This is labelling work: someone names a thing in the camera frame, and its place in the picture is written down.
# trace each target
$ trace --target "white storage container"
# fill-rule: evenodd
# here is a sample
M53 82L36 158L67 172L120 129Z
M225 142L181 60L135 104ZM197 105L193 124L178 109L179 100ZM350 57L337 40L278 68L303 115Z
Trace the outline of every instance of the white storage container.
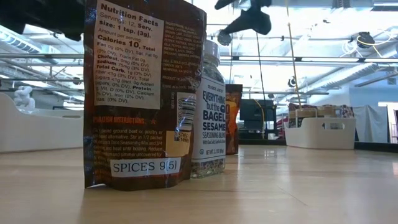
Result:
M285 123L286 144L310 149L354 149L355 118L305 118L301 127Z
M82 111L21 111L0 93L0 152L83 147Z

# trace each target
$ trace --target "spice packet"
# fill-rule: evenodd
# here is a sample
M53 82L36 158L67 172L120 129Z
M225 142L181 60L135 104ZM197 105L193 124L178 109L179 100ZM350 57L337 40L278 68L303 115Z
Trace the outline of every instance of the spice packet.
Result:
M85 187L190 178L206 13L184 0L87 0Z
M236 117L238 115L243 85L226 84L226 154L234 155L239 152L239 134Z

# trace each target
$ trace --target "spices label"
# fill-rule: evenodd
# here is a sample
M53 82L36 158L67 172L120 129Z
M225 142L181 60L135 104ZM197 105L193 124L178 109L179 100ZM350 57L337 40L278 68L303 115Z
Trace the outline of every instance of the spices label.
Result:
M225 157L225 84L202 77L197 91L195 140L192 160L205 162Z
M113 177L142 177L180 172L181 158L111 160Z

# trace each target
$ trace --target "jar label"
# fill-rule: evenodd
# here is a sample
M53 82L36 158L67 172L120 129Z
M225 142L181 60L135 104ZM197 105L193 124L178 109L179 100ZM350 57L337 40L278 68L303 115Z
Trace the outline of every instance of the jar label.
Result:
M202 76L197 90L193 162L205 162L225 157L225 112L225 84Z

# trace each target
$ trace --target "nutrition facts label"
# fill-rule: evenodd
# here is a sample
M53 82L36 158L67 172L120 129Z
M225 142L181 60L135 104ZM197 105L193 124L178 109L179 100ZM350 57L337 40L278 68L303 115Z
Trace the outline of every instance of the nutrition facts label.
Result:
M160 109L164 22L98 0L95 105Z

